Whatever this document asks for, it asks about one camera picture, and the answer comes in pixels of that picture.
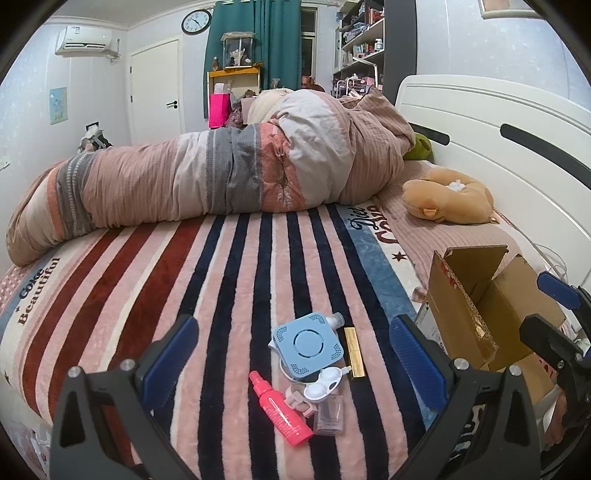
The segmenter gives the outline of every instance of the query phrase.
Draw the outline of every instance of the bed frame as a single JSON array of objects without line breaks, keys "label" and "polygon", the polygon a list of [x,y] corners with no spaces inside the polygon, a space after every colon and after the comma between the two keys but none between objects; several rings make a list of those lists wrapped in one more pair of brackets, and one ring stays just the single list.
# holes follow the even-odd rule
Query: bed frame
[{"label": "bed frame", "polygon": [[437,165],[485,183],[549,263],[562,265],[559,254],[568,282],[591,290],[590,111],[520,83],[460,75],[407,77],[396,107],[431,139]]}]

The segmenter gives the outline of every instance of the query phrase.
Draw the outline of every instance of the stuffed animal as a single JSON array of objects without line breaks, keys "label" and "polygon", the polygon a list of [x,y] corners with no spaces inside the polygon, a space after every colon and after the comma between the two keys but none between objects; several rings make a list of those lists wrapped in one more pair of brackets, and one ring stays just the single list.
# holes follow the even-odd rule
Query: stuffed animal
[{"label": "stuffed animal", "polygon": [[402,201],[415,217],[462,225],[488,223],[493,198],[479,181],[455,170],[436,167],[402,186]]},{"label": "stuffed animal", "polygon": [[416,142],[414,147],[407,151],[404,160],[426,160],[431,155],[431,141],[425,135],[415,133]]},{"label": "stuffed animal", "polygon": [[244,52],[246,52],[246,50],[243,48],[242,50],[234,50],[230,52],[230,56],[232,58],[232,60],[234,61],[234,63],[232,64],[233,67],[239,67],[240,66],[240,61],[242,59],[242,56],[244,55]]}]

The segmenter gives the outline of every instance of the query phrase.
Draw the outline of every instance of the orange plush toy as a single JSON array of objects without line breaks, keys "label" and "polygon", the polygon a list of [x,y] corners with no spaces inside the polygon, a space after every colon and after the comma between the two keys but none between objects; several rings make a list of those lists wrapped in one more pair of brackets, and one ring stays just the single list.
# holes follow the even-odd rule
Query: orange plush toy
[{"label": "orange plush toy", "polygon": [[432,168],[422,179],[404,183],[402,190],[404,206],[415,217],[462,225],[491,221],[491,193],[458,171]]}]

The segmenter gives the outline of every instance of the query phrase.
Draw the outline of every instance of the blue clamp pad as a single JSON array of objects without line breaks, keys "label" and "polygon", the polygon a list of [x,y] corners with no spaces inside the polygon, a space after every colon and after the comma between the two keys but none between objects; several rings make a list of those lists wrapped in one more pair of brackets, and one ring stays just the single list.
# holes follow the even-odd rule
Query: blue clamp pad
[{"label": "blue clamp pad", "polygon": [[447,406],[453,384],[449,358],[405,317],[394,317],[390,323],[390,344],[425,405],[440,413]]},{"label": "blue clamp pad", "polygon": [[576,288],[564,283],[549,272],[538,275],[538,289],[569,310],[577,310],[581,299]]},{"label": "blue clamp pad", "polygon": [[181,315],[165,337],[152,343],[142,355],[135,385],[146,410],[164,407],[198,339],[197,320]]}]

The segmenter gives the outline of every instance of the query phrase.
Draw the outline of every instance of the window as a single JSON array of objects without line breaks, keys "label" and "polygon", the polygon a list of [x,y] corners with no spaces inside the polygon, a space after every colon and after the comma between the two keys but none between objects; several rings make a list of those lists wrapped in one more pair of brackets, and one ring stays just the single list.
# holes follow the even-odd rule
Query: window
[{"label": "window", "polygon": [[316,9],[301,9],[301,74],[316,75]]}]

